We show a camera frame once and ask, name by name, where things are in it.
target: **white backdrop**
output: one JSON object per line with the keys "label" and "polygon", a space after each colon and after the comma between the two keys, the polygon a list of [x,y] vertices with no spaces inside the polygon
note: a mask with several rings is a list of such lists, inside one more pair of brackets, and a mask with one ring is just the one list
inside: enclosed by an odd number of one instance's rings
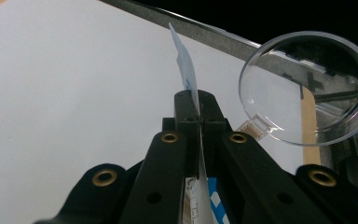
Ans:
{"label": "white backdrop", "polygon": [[[236,129],[244,61],[181,40]],[[183,89],[176,56],[170,30],[99,1],[0,5],[0,224],[54,217],[89,168],[142,160]],[[289,172],[302,162],[300,147],[260,143]]]}

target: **clear plastic lens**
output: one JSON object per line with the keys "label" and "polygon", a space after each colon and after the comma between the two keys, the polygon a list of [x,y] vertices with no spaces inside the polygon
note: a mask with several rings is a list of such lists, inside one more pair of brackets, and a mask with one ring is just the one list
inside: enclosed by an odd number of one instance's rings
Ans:
{"label": "clear plastic lens", "polygon": [[246,62],[239,91],[264,134],[301,146],[336,143],[358,132],[358,47],[322,32],[276,37]]}

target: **dark background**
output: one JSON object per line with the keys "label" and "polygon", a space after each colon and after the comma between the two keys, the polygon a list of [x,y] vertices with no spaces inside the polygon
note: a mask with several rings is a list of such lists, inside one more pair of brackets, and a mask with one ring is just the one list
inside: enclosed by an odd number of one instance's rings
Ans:
{"label": "dark background", "polygon": [[324,31],[358,46],[358,1],[136,0],[222,28],[258,44],[296,31]]}

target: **screw hole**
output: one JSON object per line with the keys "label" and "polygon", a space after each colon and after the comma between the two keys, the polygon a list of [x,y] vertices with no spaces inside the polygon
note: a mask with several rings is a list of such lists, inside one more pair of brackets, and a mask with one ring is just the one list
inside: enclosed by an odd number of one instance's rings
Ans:
{"label": "screw hole", "polygon": [[332,175],[322,170],[309,171],[309,177],[313,182],[325,187],[334,187],[337,184]]}
{"label": "screw hole", "polygon": [[281,203],[286,203],[286,204],[293,203],[293,198],[290,195],[288,195],[287,193],[279,193],[277,195],[277,198]]}
{"label": "screw hole", "polygon": [[161,140],[166,143],[173,143],[179,139],[179,136],[176,133],[166,133],[161,136]]}
{"label": "screw hole", "polygon": [[153,192],[147,195],[147,202],[148,203],[159,203],[161,201],[162,197],[161,194],[158,192]]}
{"label": "screw hole", "polygon": [[238,133],[234,133],[232,134],[229,139],[231,139],[231,141],[236,142],[236,143],[245,143],[247,141],[247,138],[245,136],[243,136],[242,134],[238,134]]}
{"label": "screw hole", "polygon": [[105,187],[113,184],[116,179],[116,171],[110,169],[103,169],[94,175],[94,177],[92,178],[92,184],[97,187]]}

